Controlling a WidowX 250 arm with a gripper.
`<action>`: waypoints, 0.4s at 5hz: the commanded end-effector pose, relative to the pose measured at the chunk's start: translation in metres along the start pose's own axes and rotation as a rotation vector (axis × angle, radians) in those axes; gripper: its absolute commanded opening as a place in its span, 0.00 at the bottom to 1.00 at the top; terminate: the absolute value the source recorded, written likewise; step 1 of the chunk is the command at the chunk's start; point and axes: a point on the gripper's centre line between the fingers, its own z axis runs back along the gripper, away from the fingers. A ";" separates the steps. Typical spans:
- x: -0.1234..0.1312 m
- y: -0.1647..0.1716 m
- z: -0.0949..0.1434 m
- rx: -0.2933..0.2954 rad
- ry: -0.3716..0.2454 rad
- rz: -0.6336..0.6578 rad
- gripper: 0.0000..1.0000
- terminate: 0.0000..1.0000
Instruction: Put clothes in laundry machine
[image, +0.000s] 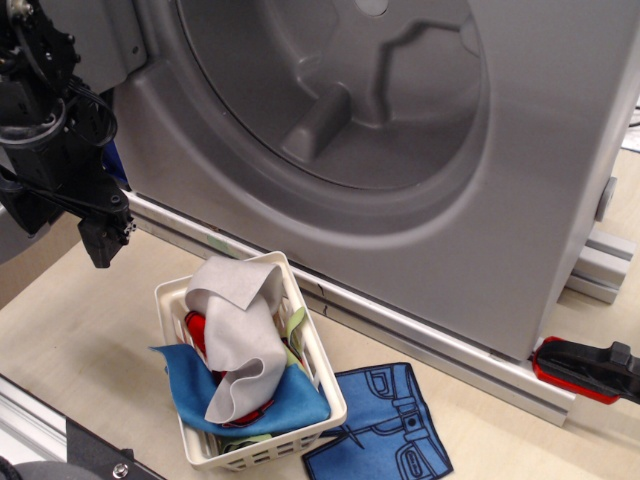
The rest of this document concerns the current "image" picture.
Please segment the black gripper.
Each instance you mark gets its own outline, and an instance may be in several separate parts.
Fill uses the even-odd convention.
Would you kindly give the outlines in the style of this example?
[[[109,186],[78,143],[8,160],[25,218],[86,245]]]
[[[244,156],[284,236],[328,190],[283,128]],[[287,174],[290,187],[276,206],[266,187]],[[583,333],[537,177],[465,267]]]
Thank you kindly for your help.
[[[10,217],[29,235],[63,211],[83,218],[78,230],[98,269],[110,267],[132,230],[128,201],[102,166],[116,132],[115,121],[96,118],[70,126],[58,117],[1,125],[9,160],[1,169],[1,203]]]

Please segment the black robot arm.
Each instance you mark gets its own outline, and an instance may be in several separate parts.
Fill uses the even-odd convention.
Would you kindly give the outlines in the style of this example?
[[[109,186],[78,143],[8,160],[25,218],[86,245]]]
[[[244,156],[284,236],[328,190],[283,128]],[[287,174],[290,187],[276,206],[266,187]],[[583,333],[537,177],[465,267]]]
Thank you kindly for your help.
[[[40,240],[64,213],[93,264],[107,268],[134,229],[125,193],[105,170],[111,106],[78,76],[73,35],[38,1],[1,4],[1,260]]]

